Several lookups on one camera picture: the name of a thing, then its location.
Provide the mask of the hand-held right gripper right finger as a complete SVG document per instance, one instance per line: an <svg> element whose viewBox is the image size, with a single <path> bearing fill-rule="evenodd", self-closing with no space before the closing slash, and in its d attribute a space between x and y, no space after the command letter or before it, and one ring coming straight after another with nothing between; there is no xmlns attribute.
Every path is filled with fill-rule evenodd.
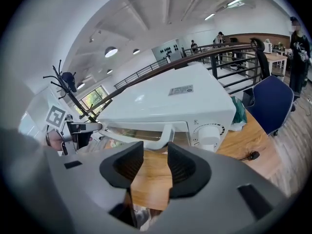
<svg viewBox="0 0 312 234"><path fill-rule="evenodd" d="M152 234L263 234L287 198L245 163L168 144L173 185Z"/></svg>

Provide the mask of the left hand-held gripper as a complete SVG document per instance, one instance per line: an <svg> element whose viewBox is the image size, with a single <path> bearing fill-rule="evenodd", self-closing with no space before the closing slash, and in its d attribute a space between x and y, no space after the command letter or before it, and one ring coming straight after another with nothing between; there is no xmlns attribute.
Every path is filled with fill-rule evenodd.
<svg viewBox="0 0 312 234"><path fill-rule="evenodd" d="M63 139L62 151L57 151L60 156L76 154L79 148L83 148L89 144L93 132L99 131L103 127L103 125L98 122L86 123L86 133L78 133L78 137L74 137L75 134L71 129L71 127L74 126L72 115L56 105L49 107L45 122L47 124L45 142L48 146L47 133L53 129L57 130Z"/></svg>

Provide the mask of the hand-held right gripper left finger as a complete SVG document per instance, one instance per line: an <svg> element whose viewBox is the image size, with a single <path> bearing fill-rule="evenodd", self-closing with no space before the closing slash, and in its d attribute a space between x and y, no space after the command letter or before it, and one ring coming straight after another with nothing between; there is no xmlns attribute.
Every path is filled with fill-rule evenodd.
<svg viewBox="0 0 312 234"><path fill-rule="evenodd" d="M143 164L143 142L86 154L48 151L51 180L74 234L139 234L131 183Z"/></svg>

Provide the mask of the person's left hand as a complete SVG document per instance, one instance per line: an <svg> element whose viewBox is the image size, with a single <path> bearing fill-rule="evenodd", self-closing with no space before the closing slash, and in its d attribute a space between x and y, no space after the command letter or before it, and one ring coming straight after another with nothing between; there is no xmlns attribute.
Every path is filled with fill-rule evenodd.
<svg viewBox="0 0 312 234"><path fill-rule="evenodd" d="M47 133L49 146L56 151L62 151L63 139L57 130L53 129Z"/></svg>

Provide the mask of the black coat rack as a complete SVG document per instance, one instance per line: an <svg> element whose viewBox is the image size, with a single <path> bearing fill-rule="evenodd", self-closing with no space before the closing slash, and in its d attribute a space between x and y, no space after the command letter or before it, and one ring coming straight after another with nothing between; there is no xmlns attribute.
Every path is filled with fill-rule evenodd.
<svg viewBox="0 0 312 234"><path fill-rule="evenodd" d="M91 116L85 109L84 107L81 105L81 103L76 99L76 97L73 94L73 86L69 85L68 82L66 82L63 78L62 78L62 74L63 72L60 70L60 66L61 66L61 62L62 60L59 60L58 63L58 68L56 69L56 67L53 65L53 71L55 72L55 75L48 75L48 76L43 76L43 79L47 79L47 78L54 78L57 80L57 83L51 81L50 83L57 86L58 88L62 89L65 94L71 99L71 101L77 106L77 108L81 111L81 115L79 116L80 119L83 119L84 117L87 117L87 119L91 122L91 123L95 123L97 116Z"/></svg>

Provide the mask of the dark cap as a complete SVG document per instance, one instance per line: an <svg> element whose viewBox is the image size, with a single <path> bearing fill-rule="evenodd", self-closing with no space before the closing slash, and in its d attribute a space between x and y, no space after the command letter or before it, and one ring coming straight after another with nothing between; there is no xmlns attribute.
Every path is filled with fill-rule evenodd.
<svg viewBox="0 0 312 234"><path fill-rule="evenodd" d="M64 72L62 73L61 78L68 85L68 88L71 92L74 92L74 93L77 92L76 85L75 85L75 77L72 73Z"/></svg>

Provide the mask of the green plastic bag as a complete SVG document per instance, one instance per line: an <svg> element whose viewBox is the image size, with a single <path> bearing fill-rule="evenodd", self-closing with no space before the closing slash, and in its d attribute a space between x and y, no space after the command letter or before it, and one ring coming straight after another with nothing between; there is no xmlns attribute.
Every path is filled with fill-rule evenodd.
<svg viewBox="0 0 312 234"><path fill-rule="evenodd" d="M237 97L231 97L231 99L233 101L233 104L235 105L236 113L229 130L238 132L241 131L243 127L247 124L246 110L240 99L238 99Z"/></svg>

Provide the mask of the blue chair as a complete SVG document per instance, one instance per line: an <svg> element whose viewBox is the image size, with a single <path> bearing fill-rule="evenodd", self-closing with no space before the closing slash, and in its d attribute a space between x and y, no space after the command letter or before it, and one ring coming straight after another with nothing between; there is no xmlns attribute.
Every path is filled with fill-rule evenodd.
<svg viewBox="0 0 312 234"><path fill-rule="evenodd" d="M267 135L277 135L293 106L292 89L275 76L269 76L253 88L253 103L247 111Z"/></svg>

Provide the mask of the black office chair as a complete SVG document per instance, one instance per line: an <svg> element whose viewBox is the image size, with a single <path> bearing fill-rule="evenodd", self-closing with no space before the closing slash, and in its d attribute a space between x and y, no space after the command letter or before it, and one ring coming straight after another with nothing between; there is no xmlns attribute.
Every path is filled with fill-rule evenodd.
<svg viewBox="0 0 312 234"><path fill-rule="evenodd" d="M251 40L251 47L255 51L255 55L258 59L258 63L259 63L260 68L261 68L261 75L260 75L261 80L264 80L265 78L267 78L271 75L273 75L277 78L283 78L284 77L283 74L279 74L279 73L273 73L272 74L272 72L270 71L268 59L264 53L264 50L265 50L264 42L262 42L258 38L250 38L250 40Z"/></svg>

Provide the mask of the group of black wall-hung items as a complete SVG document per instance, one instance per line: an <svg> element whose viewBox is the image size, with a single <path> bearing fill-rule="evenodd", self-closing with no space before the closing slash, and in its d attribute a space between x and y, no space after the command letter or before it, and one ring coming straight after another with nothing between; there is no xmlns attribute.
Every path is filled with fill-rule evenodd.
<svg viewBox="0 0 312 234"><path fill-rule="evenodd" d="M162 46L159 52L169 57L173 53L178 52L178 51L179 51L178 45L172 44L168 46Z"/></svg>

